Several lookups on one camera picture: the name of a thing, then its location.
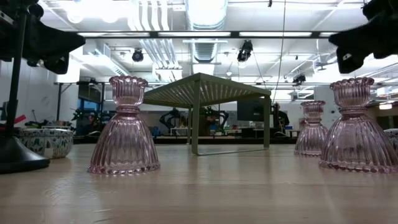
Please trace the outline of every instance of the wire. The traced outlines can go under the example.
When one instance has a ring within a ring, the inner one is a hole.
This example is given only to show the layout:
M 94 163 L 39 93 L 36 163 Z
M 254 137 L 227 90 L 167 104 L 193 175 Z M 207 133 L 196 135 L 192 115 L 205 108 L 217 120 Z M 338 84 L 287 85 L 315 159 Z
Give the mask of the wire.
M 286 22 L 286 0 L 284 3 L 284 26 L 282 29 L 282 47 L 280 48 L 279 74 L 278 74 L 278 80 L 276 81 L 275 94 L 274 94 L 274 99 L 272 99 L 272 104 L 275 103 L 276 91 L 278 90 L 279 79 L 280 79 L 280 70 L 282 68 L 282 54 L 284 53 L 284 42 L 285 42 L 285 22 Z
M 255 61 L 256 61 L 257 69 L 259 70 L 259 73 L 260 73 L 260 76 L 261 76 L 262 83 L 264 84 L 264 87 L 267 89 L 267 86 L 266 86 L 266 81 L 265 81 L 265 80 L 264 80 L 264 78 L 262 77 L 262 74 L 261 74 L 261 70 L 260 70 L 259 64 L 257 63 L 256 53 L 254 53 L 254 51 L 253 51 L 253 56 L 254 56 L 254 59 L 255 59 Z

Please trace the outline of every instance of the wooden table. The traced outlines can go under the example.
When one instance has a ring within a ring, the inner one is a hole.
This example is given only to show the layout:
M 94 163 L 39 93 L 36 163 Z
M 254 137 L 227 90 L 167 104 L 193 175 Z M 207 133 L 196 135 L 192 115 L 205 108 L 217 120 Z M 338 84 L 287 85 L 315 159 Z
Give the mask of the wooden table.
M 0 175 L 0 223 L 396 223 L 398 175 L 350 173 L 269 151 L 192 156 L 157 146 L 162 167 L 134 176 L 89 174 L 94 145 L 48 169 Z M 203 151 L 262 145 L 200 146 Z

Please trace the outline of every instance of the glass candlestick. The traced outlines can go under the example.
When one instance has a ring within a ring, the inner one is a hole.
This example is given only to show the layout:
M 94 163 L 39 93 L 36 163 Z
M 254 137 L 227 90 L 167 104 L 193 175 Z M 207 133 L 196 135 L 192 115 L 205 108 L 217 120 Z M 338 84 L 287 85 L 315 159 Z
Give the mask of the glass candlestick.
M 398 157 L 380 126 L 365 114 L 372 78 L 350 78 L 330 85 L 341 118 L 330 129 L 320 166 L 357 172 L 396 172 Z
M 320 156 L 328 129 L 321 124 L 324 101 L 303 102 L 305 127 L 297 138 L 295 155 Z
M 152 135 L 139 116 L 147 82 L 120 76 L 109 79 L 116 115 L 109 121 L 95 146 L 89 172 L 133 174 L 160 167 Z

